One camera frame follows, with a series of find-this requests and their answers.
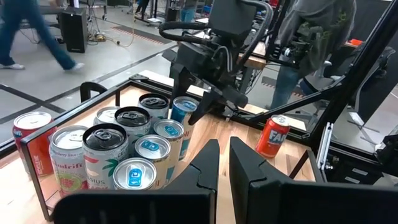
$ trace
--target black speaker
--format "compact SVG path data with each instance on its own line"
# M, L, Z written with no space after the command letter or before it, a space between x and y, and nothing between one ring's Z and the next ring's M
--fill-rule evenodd
M60 28L69 52L86 52L88 40L86 9L68 7L60 14Z

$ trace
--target soda can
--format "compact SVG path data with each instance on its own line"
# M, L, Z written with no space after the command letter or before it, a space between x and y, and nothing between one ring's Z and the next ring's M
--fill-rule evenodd
M272 115L262 130L256 151L263 156L273 158L286 139L290 126L281 115Z
M114 114L120 109L118 106L107 106L105 108L101 108L98 110L97 115L94 118L93 124L104 124L104 123L113 123L114 122Z
M147 190L156 179L153 163L143 158L130 158L121 162L113 174L113 182L119 190Z
M158 120L167 119L169 116L169 99L157 93L142 95L138 100L138 107L148 111L152 127Z
M151 161L156 167L153 189L162 188L166 182L170 148L167 139L154 134L144 136L136 142L137 155Z
M127 159L127 132L117 124L97 124L83 134L89 189L114 189L113 172Z
M195 125L189 125L188 120L192 113L198 108L199 102L187 96L179 96L173 100L171 119L178 121L184 127L184 135L180 150L180 158L182 160L187 155L189 142Z
M148 111L136 106L127 106L118 109L114 114L115 123L122 126L129 136L129 157L133 157L134 143L141 137L149 134L150 115Z
M178 164L180 158L184 127L178 121L163 119L155 123L154 131L157 135L166 138L170 143L169 165L165 182L167 185L173 176L174 168Z
M52 135L50 157L60 195L65 197L77 190L87 189L84 152L82 148L84 126L68 126Z
M53 121L50 114L45 112L30 112L20 115L14 120L12 135L15 139L17 150L22 159L25 171L29 174L24 154L22 153L21 140ZM38 176L53 173L49 154L50 136L57 130L52 128L43 135L29 143L29 154Z

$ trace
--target gray floor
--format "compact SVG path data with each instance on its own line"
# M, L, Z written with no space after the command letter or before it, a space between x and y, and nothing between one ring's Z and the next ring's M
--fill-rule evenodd
M96 15L102 15L101 9L96 9ZM132 16L121 12L120 8L108 10L108 21L98 20L98 26L102 32L117 38L123 44L131 41L131 36L112 30L115 26L132 27ZM137 21L134 28L151 34L159 34L154 27L148 27L146 23ZM23 30L24 34L33 40L31 30ZM54 35L60 35L59 30L52 29ZM27 95L33 96L41 103L51 103L61 110L69 110L80 103L78 91L70 90L80 86L85 81L95 81L111 87L122 82L131 75L143 70L151 70L161 75L169 75L170 62L162 58L158 53L167 48L175 46L175 42L159 44L146 39L135 38L133 44L128 48L116 46L112 42L100 43L96 46L88 46L85 54L72 54L72 57L86 64L83 70L78 73L65 73L53 57L41 44L32 44L22 33L18 33L12 48L12 56L19 63L24 64L27 69L23 71L0 70L0 84L9 86ZM253 90L248 94L249 103L265 107L272 101L274 92L273 85L262 85L261 78L268 77L275 81L277 78L278 66L270 66L264 69L261 77L256 82ZM367 151L373 150L373 145L363 138L370 138L374 142L380 142L384 135L397 125L398 121L398 90L394 90L385 102L376 111L374 116L366 124L367 127L377 129L380 133L368 129L360 130L357 126L347 122L348 114L343 112L339 117L334 134L337 140ZM290 101L295 101L300 96L292 96ZM53 116L58 113L47 108L35 107L35 102L25 100L19 96L0 90L0 142L12 138L12 116L20 110L41 110L48 111ZM307 105L301 108L310 114L315 112L314 105Z

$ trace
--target orange can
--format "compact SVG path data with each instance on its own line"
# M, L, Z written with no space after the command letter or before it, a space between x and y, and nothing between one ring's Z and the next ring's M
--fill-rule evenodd
M256 151L265 157L275 157L285 141L289 129L289 122L284 116L273 115L262 130Z
M19 155L25 167L25 171L29 174L26 159L22 153L21 140L37 131L41 127L53 121L51 115L44 112L30 112L20 115L14 120L14 127L12 128L12 135L15 139ZM49 175L53 173L52 163L49 153L50 139L49 137L56 131L53 128L45 134L39 136L31 141L28 145L29 153L38 176Z

